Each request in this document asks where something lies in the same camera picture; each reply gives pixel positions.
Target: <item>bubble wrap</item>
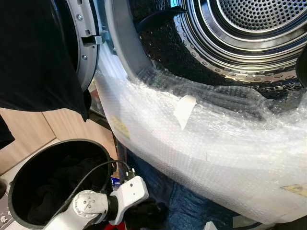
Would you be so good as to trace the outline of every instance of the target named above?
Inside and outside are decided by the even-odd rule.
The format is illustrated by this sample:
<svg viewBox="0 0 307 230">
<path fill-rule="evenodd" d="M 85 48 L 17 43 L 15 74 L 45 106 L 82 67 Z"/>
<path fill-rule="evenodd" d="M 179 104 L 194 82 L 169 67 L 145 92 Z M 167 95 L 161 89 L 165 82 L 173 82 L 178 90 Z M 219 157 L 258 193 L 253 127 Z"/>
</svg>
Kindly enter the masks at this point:
<svg viewBox="0 0 307 230">
<path fill-rule="evenodd" d="M 162 68 L 127 76 L 107 45 L 95 82 L 120 142 L 192 191 L 264 224 L 307 215 L 307 93 L 268 100 L 253 89 L 208 86 Z M 174 116 L 196 104 L 182 129 Z"/>
</svg>

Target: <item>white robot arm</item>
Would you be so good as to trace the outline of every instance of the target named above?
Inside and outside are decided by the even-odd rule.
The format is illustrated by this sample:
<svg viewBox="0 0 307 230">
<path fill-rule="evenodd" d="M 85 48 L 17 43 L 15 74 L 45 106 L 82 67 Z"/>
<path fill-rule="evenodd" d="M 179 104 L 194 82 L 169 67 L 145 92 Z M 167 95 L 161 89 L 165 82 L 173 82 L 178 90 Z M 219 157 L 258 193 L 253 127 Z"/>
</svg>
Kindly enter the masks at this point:
<svg viewBox="0 0 307 230">
<path fill-rule="evenodd" d="M 145 201 L 148 196 L 146 184 L 139 176 L 125 182 L 110 195 L 81 191 L 68 209 L 55 216 L 43 230 L 83 230 L 100 221 L 118 225 L 128 208 Z"/>
</svg>

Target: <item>stainless steel drum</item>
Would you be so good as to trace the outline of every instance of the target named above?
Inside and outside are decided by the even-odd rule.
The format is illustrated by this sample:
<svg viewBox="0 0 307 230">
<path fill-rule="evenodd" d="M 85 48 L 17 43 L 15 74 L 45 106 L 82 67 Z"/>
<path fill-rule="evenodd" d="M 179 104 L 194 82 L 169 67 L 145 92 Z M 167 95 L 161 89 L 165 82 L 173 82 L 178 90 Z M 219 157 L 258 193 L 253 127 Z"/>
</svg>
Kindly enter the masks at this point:
<svg viewBox="0 0 307 230">
<path fill-rule="evenodd" d="M 187 10 L 140 34 L 148 55 L 174 74 L 262 92 L 301 89 L 295 62 L 307 43 L 307 0 L 145 2 L 130 0 L 136 20 L 165 7 Z"/>
</svg>

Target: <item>wire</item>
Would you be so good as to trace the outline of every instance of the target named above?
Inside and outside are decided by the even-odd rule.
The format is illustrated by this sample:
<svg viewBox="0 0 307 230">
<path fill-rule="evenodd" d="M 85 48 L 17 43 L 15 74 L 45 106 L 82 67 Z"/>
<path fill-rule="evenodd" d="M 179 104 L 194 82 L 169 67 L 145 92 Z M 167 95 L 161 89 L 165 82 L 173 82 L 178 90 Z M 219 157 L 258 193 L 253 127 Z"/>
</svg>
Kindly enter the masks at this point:
<svg viewBox="0 0 307 230">
<path fill-rule="evenodd" d="M 80 185 L 85 181 L 85 179 L 93 172 L 95 171 L 96 169 L 100 168 L 101 166 L 104 166 L 106 164 L 111 164 L 111 163 L 114 163 L 114 162 L 117 162 L 117 163 L 122 163 L 126 168 L 127 168 L 127 171 L 130 170 L 130 167 L 128 166 L 127 163 L 125 163 L 124 161 L 118 161 L 118 160 L 113 160 L 113 161 L 107 161 L 107 162 L 104 162 L 104 163 L 101 163 L 99 165 L 97 165 L 96 167 L 94 167 L 92 170 L 90 170 L 87 175 L 85 175 L 82 180 L 80 180 L 80 182 L 77 184 L 77 186 L 75 187 L 75 189 L 71 192 L 71 194 L 69 195 L 69 197 L 65 200 L 64 204 L 57 210 L 57 212 L 52 216 L 51 219 L 53 219 L 57 214 L 59 214 L 66 206 L 67 204 L 69 204 L 69 202 L 71 202 L 71 199 L 72 197 L 74 196 L 74 194 L 76 193 L 76 191 L 78 190 L 78 188 L 80 187 Z M 106 184 L 108 183 L 108 178 L 105 180 L 105 183 L 103 185 L 103 187 L 106 187 Z"/>
</svg>

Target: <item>black bucket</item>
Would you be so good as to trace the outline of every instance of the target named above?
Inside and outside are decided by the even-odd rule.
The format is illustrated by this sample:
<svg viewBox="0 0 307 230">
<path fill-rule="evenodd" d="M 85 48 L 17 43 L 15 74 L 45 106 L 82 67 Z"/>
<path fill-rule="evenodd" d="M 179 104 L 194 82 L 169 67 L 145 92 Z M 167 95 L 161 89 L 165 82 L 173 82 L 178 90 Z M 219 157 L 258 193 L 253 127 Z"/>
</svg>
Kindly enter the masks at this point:
<svg viewBox="0 0 307 230">
<path fill-rule="evenodd" d="M 95 166 L 110 160 L 100 144 L 73 139 L 59 142 L 40 151 L 17 173 L 9 192 L 9 209 L 22 226 L 40 230 L 79 183 Z M 113 170 L 107 164 L 95 170 L 79 190 L 99 191 L 108 180 L 106 193 L 112 192 L 108 174 Z"/>
</svg>

